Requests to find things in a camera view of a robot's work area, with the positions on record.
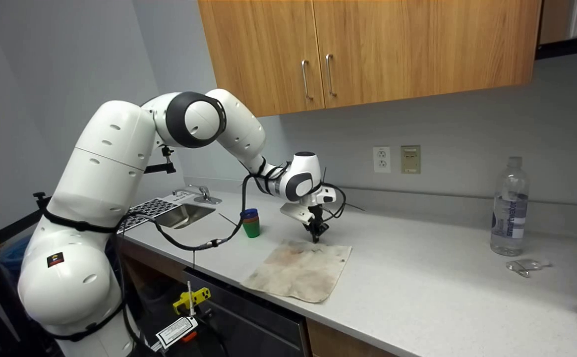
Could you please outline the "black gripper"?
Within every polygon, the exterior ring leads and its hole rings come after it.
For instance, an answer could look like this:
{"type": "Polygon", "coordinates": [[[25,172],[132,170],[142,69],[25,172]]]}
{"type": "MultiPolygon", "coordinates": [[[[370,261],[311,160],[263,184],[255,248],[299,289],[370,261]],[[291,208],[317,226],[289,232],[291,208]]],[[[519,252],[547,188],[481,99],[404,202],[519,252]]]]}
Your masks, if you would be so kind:
{"type": "Polygon", "coordinates": [[[311,234],[311,240],[315,244],[327,232],[329,224],[323,220],[323,206],[321,204],[309,206],[309,218],[305,222],[305,228],[311,234]]]}

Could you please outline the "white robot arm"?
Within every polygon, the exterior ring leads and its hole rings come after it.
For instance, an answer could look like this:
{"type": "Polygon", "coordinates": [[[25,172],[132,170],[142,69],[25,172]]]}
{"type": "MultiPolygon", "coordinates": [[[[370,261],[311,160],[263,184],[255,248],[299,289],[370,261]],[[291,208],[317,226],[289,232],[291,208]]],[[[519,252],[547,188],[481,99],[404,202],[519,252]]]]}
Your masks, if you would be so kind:
{"type": "Polygon", "coordinates": [[[297,152],[281,166],[267,162],[259,154],[259,121],[225,89],[174,91],[142,105],[102,103],[41,210],[17,277],[25,313],[65,357],[128,357],[136,347],[104,248],[128,212],[154,142],[188,148],[219,142],[261,192],[299,208],[307,228],[319,226],[321,206],[334,198],[313,152],[297,152]]]}

